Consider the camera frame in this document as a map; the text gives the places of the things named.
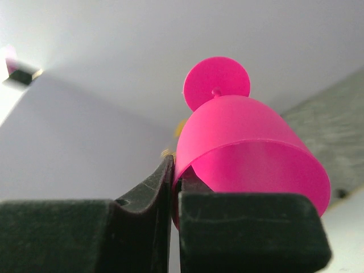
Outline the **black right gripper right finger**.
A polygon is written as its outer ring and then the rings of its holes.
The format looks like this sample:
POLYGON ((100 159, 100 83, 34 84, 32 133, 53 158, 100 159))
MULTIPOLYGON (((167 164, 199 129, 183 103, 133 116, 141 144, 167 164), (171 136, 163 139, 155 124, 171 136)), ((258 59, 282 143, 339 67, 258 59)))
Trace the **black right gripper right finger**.
POLYGON ((178 186, 182 272, 317 272, 332 257, 302 195, 214 193, 198 179, 178 186))

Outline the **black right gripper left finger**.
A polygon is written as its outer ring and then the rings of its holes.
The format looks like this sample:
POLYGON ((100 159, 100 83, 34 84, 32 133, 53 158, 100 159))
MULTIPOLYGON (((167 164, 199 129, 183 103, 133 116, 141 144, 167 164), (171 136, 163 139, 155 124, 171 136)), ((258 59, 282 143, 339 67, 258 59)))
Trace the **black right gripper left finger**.
POLYGON ((174 161, 116 200, 1 202, 2 272, 167 272, 174 161))

